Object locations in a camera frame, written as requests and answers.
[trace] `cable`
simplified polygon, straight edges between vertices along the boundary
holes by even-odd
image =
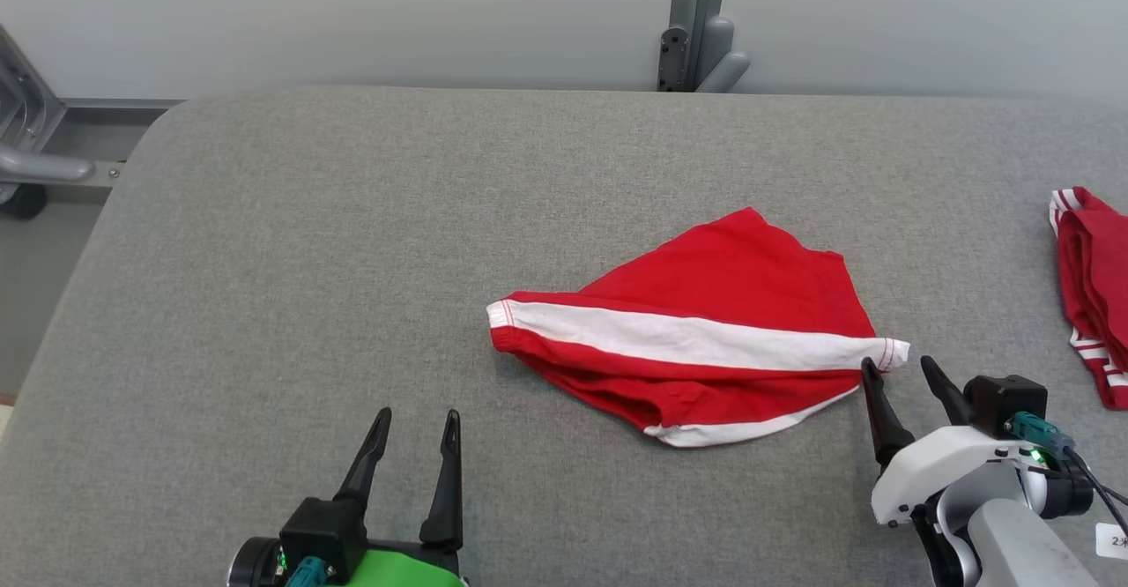
[[[1123,494],[1117,492],[1116,490],[1112,490],[1108,485],[1105,485],[1103,488],[1104,488],[1104,491],[1108,492],[1109,494],[1111,494],[1113,499],[1116,499],[1117,501],[1120,501],[1125,506],[1128,506],[1128,497],[1125,497]]]
[[[1089,470],[1089,464],[1085,463],[1084,459],[1081,458],[1081,455],[1078,455],[1077,452],[1069,446],[1064,447],[1061,452],[1066,457],[1069,457],[1073,463],[1077,464],[1082,474],[1084,474],[1085,478],[1089,479],[1089,482],[1093,484],[1093,490],[1101,496],[1101,500],[1104,501],[1109,511],[1112,512],[1112,518],[1117,519],[1117,525],[1120,526],[1120,532],[1128,534],[1128,523],[1125,523],[1125,518],[1120,516],[1120,510],[1117,510],[1116,505],[1112,503],[1112,499],[1109,499],[1109,493],[1104,491],[1104,487],[1101,485],[1101,482],[1096,481],[1096,476],[1093,475],[1093,471]]]
[[[1026,494],[1026,483],[1022,481],[1022,471],[1015,468],[1014,474],[1019,478],[1019,488],[1022,489],[1022,499],[1026,502],[1026,507],[1031,510],[1034,509],[1034,507],[1030,503],[1030,496]]]

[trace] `gray fabric surface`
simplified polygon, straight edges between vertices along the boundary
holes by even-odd
[[[1128,112],[1033,102],[316,88],[201,99],[138,146],[0,443],[0,582],[221,584],[332,494],[395,411],[368,525],[411,540],[462,413],[475,585],[927,585],[872,522],[854,395],[751,443],[676,450],[490,344],[485,306],[573,290],[744,205],[845,255],[910,430],[1017,373],[1104,482],[1128,413],[1067,343],[1050,191],[1128,210]],[[1103,507],[1052,523],[1104,585]]]

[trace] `red clothing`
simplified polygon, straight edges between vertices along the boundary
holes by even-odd
[[[760,437],[857,389],[873,338],[843,257],[810,251],[752,209],[697,226],[579,292],[488,308],[494,347],[672,446]]]
[[[1128,217],[1075,186],[1050,195],[1069,344],[1092,371],[1101,401],[1128,409]]]

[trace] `metal bracket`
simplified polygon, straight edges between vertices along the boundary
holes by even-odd
[[[734,27],[720,12],[721,0],[670,0],[670,28],[662,33],[658,61],[659,91],[725,93],[744,75],[749,58],[731,51]],[[677,47],[675,38],[685,45]]]
[[[16,42],[0,28],[0,143],[38,152],[64,109]]]
[[[0,144],[0,179],[37,184],[77,184],[94,177],[94,161],[18,151]]]
[[[658,90],[686,91],[686,50],[689,35],[685,28],[673,26],[662,33],[662,49],[658,55]]]

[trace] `white trim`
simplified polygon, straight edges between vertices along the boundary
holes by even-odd
[[[1104,365],[1104,379],[1108,380],[1109,386],[1128,386],[1128,376],[1125,375],[1120,367],[1116,366],[1112,358],[1109,358],[1107,365]]]
[[[509,316],[505,315],[505,301],[503,300],[486,306],[486,316],[490,316],[491,330],[509,325]]]
[[[909,353],[909,343],[891,339],[765,330],[706,318],[510,299],[486,308],[491,326],[503,324],[499,307],[508,309],[512,326],[547,340],[676,365],[829,371],[857,369],[863,358],[872,358],[888,370],[904,365]]]
[[[1095,338],[1083,338],[1077,327],[1073,328],[1073,338],[1069,339],[1069,344],[1074,349],[1092,349],[1094,347],[1104,347],[1104,341]]]
[[[1069,210],[1081,210],[1081,202],[1077,201],[1077,195],[1074,194],[1073,189],[1063,189],[1061,194],[1065,195],[1065,203],[1069,204]]]
[[[1050,193],[1050,208],[1056,208],[1060,212],[1069,210],[1067,205],[1061,203],[1061,195],[1059,195],[1057,191]]]
[[[1094,347],[1093,349],[1078,349],[1077,353],[1081,354],[1083,360],[1108,360],[1109,350],[1103,347]]]
[[[787,428],[805,420],[811,414],[826,409],[838,402],[846,395],[857,391],[857,386],[841,395],[835,395],[826,402],[819,402],[814,406],[807,406],[802,411],[796,411],[788,415],[779,415],[763,422],[741,422],[735,424],[682,424],[672,427],[645,427],[644,433],[660,439],[670,446],[678,448],[699,448],[703,446],[716,446],[717,444],[732,444],[746,439],[756,439]]]

